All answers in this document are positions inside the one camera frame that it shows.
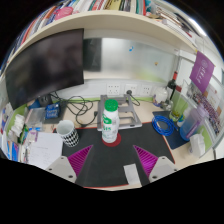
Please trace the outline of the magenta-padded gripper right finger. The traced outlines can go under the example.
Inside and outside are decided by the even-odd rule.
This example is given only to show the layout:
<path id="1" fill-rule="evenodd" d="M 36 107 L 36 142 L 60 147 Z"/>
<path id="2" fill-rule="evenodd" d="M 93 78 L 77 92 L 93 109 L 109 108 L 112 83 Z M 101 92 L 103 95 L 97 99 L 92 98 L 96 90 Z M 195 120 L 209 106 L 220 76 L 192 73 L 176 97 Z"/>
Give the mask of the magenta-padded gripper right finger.
<path id="1" fill-rule="evenodd" d="M 166 156 L 156 157 L 145 149 L 134 145 L 140 163 L 149 182 L 152 183 L 178 171 L 178 168 Z"/>

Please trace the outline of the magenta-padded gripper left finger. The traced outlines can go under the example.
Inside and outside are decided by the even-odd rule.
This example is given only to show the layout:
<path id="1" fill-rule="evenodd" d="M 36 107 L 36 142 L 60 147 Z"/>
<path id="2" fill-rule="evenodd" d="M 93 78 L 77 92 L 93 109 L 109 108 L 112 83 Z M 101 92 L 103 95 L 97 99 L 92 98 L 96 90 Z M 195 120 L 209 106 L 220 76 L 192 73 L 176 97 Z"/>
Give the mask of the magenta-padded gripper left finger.
<path id="1" fill-rule="evenodd" d="M 72 155 L 60 156 L 46 168 L 51 174 L 63 178 L 79 186 L 83 186 L 88 174 L 87 158 L 93 148 L 92 145 L 73 153 Z"/>

